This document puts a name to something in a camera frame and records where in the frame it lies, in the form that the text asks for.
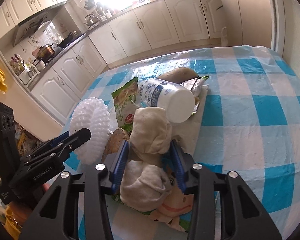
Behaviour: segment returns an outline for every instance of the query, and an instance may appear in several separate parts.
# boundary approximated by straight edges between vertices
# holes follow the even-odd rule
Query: black robotic device
[[[85,174],[71,175],[62,172],[63,162],[71,151],[90,139],[88,129],[72,136],[67,132],[18,159],[15,130],[5,125],[4,119],[13,120],[13,111],[0,103],[0,198],[4,203],[17,200],[34,207],[19,239],[78,240],[78,198],[79,192],[84,192],[86,239],[113,240],[105,195],[115,195],[119,190],[129,143],[123,141],[117,153],[108,155],[104,163],[91,165]],[[222,240],[282,239],[261,202],[237,172],[210,171],[195,163],[175,140],[168,154],[178,187],[186,195],[194,194],[188,240],[214,240],[215,191],[220,192]],[[38,195],[40,185],[60,172],[49,190]]]

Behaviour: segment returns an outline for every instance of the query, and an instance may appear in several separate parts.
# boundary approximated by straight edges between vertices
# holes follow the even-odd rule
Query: cartoon eye
[[[174,179],[173,178],[169,178],[169,181],[170,181],[171,186],[173,186],[174,185]]]

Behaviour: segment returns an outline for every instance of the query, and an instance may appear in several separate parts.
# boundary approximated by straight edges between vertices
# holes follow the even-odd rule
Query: range hood
[[[37,12],[17,25],[13,46],[16,46],[24,38],[34,34],[42,24],[50,22],[60,11],[66,2],[61,2]]]

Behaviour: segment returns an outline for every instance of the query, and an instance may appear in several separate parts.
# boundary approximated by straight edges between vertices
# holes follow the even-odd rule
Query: blue and white tablecloth
[[[286,239],[300,222],[300,80],[274,51],[240,46],[156,57],[101,74],[82,99],[103,99],[115,128],[113,91],[134,76],[145,80],[180,66],[210,75],[195,161],[221,164],[224,173],[238,171]],[[80,169],[73,153],[66,168],[73,173]],[[110,198],[107,205],[116,240],[187,237]],[[219,203],[216,212],[216,238],[220,239]],[[82,217],[81,195],[79,237],[83,240]]]

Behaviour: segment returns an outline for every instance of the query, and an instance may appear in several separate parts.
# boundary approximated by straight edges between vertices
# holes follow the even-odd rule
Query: cartoon face
[[[169,217],[176,217],[192,210],[194,195],[184,195],[178,188],[174,172],[167,166],[172,192],[167,196],[158,211]]]

